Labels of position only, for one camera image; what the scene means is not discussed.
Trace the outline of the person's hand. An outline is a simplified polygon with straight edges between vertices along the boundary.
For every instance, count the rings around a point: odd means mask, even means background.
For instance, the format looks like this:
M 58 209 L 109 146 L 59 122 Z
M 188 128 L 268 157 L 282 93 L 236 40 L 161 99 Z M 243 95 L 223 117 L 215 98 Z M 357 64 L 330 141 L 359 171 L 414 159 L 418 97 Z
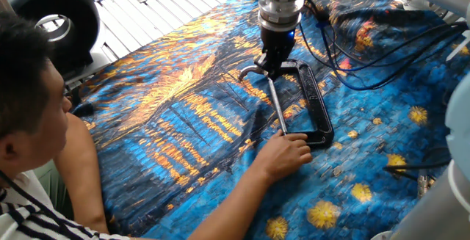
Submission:
M 313 160 L 307 137 L 306 134 L 279 131 L 259 151 L 251 168 L 268 184 L 291 175 Z

